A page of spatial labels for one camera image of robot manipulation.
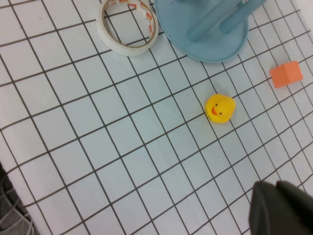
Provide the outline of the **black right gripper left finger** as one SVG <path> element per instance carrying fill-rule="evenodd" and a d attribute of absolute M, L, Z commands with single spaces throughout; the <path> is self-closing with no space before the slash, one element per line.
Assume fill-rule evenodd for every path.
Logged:
<path fill-rule="evenodd" d="M 248 221 L 252 235 L 306 234 L 306 226 L 284 195 L 267 182 L 258 181 L 253 186 Z"/>

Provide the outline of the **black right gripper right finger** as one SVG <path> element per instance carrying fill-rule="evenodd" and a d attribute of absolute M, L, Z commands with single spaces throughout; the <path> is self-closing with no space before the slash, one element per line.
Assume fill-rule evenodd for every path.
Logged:
<path fill-rule="evenodd" d="M 287 181 L 279 181 L 276 188 L 283 194 L 299 221 L 313 234 L 313 197 Z"/>

